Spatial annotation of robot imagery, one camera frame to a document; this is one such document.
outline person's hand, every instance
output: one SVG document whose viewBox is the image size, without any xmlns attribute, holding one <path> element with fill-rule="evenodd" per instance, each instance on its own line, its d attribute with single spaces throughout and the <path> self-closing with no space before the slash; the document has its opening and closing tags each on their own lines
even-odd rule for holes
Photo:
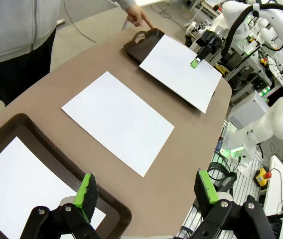
<svg viewBox="0 0 283 239">
<path fill-rule="evenodd" d="M 143 21 L 145 21 L 147 25 L 153 29 L 151 22 L 146 16 L 146 13 L 140 6 L 134 4 L 126 8 L 125 11 L 128 14 L 127 20 L 134 24 L 134 26 L 143 26 Z"/>
</svg>

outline screw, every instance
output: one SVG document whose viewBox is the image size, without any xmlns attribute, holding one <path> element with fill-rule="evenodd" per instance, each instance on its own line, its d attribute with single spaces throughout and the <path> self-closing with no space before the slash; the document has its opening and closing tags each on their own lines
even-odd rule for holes
<svg viewBox="0 0 283 239">
<path fill-rule="evenodd" d="M 255 205 L 253 203 L 249 203 L 248 208 L 253 209 L 253 208 L 255 208 Z"/>
<path fill-rule="evenodd" d="M 228 206 L 228 203 L 226 201 L 221 202 L 221 206 L 226 208 Z"/>
</svg>

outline white paper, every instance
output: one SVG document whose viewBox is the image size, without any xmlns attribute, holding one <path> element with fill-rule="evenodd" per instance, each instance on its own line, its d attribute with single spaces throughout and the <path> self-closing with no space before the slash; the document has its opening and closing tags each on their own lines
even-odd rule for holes
<svg viewBox="0 0 283 239">
<path fill-rule="evenodd" d="M 0 153 L 0 231 L 9 239 L 20 238 L 34 207 L 54 210 L 63 198 L 75 195 L 19 138 Z M 92 226 L 97 228 L 104 217 L 96 208 Z"/>
<path fill-rule="evenodd" d="M 174 128 L 109 72 L 62 109 L 142 177 Z"/>
<path fill-rule="evenodd" d="M 205 60 L 193 68 L 190 63 L 196 56 L 188 47 L 164 35 L 140 67 L 206 113 L 221 74 Z"/>
</svg>

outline gray hoodie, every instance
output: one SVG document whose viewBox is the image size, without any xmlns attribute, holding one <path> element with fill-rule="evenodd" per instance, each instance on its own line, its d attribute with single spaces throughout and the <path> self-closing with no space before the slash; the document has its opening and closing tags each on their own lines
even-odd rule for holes
<svg viewBox="0 0 283 239">
<path fill-rule="evenodd" d="M 56 27 L 61 0 L 0 0 L 0 62 L 41 46 Z M 112 0 L 122 9 L 135 0 Z"/>
</svg>

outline tray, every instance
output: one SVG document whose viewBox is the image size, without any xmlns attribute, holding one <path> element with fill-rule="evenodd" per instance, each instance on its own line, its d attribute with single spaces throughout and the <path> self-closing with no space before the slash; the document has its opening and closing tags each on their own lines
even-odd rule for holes
<svg viewBox="0 0 283 239">
<path fill-rule="evenodd" d="M 149 31 L 139 31 L 130 42 L 124 45 L 124 50 L 131 58 L 140 64 L 164 35 L 165 33 L 157 28 Z"/>
<path fill-rule="evenodd" d="M 0 153 L 16 137 L 53 173 L 77 191 L 85 173 L 62 153 L 25 114 L 17 114 L 0 128 Z M 96 207 L 106 216 L 96 232 L 101 238 L 120 237 L 132 219 L 130 210 L 98 185 Z M 0 231 L 0 239 L 7 237 Z"/>
</svg>

